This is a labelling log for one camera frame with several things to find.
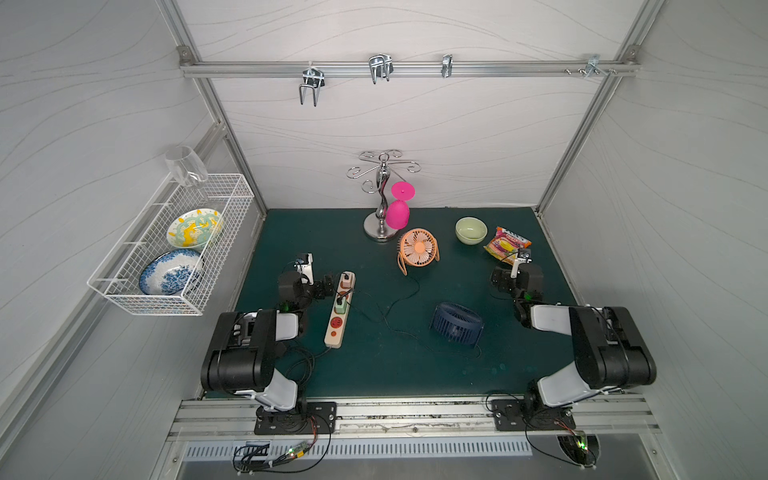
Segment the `pink USB power adapter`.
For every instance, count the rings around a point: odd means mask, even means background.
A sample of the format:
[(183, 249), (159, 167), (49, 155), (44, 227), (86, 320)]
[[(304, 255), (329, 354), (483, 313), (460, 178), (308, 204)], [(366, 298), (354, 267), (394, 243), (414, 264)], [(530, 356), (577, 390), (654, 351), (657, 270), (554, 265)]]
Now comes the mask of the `pink USB power adapter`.
[(340, 279), (340, 286), (343, 289), (349, 289), (352, 287), (352, 283), (353, 283), (353, 275), (350, 274), (349, 272), (343, 273)]

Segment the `white red power strip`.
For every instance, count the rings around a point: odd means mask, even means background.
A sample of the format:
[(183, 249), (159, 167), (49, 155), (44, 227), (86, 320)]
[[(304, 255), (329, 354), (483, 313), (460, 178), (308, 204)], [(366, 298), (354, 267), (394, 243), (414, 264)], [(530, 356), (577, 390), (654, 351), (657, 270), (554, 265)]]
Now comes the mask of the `white red power strip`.
[(333, 304), (326, 329), (324, 343), (327, 348), (341, 347), (348, 316), (351, 311), (351, 299), (355, 289), (356, 275), (351, 271), (343, 271), (333, 296)]

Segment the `green USB power adapter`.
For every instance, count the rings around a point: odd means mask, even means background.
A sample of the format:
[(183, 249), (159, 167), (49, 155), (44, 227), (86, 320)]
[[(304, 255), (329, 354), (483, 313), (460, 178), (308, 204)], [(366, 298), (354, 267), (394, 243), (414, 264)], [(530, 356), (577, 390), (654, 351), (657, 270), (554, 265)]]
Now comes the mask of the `green USB power adapter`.
[(334, 312), (336, 315), (345, 315), (348, 309), (348, 300), (346, 296), (338, 296), (334, 302)]

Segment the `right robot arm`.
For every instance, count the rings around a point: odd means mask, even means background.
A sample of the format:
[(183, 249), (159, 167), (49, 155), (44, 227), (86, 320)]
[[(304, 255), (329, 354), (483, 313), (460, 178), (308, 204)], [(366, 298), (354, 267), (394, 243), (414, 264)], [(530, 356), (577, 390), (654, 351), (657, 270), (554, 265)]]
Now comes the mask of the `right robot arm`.
[(528, 408), (564, 408), (655, 382), (655, 360), (627, 308), (548, 304), (543, 299), (543, 272), (532, 263), (497, 266), (490, 282), (510, 295), (523, 327), (571, 340), (573, 360), (532, 382), (524, 397)]

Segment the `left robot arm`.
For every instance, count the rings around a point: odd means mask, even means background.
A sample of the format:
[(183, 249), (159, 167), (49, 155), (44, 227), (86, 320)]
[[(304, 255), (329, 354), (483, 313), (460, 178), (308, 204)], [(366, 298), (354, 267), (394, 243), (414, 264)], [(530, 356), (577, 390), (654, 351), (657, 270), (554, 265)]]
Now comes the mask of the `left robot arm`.
[(303, 317), (313, 299), (344, 300), (347, 291), (335, 286), (331, 276), (312, 282), (294, 270), (278, 277), (278, 293), (277, 308), (219, 315), (200, 370), (205, 391), (248, 398), (271, 412), (297, 406), (298, 383), (275, 367), (280, 349), (303, 332)]

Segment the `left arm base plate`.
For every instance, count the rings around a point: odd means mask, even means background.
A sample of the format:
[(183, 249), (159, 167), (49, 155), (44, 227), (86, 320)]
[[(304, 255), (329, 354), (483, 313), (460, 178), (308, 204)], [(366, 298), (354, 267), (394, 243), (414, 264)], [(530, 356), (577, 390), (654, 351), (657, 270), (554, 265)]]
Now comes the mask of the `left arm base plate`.
[(336, 402), (310, 401), (290, 411), (256, 410), (255, 435), (314, 435), (335, 432)]

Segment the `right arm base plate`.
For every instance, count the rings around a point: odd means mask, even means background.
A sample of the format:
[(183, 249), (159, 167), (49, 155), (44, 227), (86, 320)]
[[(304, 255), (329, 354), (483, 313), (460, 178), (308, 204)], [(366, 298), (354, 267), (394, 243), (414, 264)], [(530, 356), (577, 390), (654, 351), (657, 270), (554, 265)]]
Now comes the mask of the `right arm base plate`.
[(527, 405), (513, 398), (493, 399), (489, 403), (497, 431), (559, 431), (576, 430), (572, 411), (567, 407)]

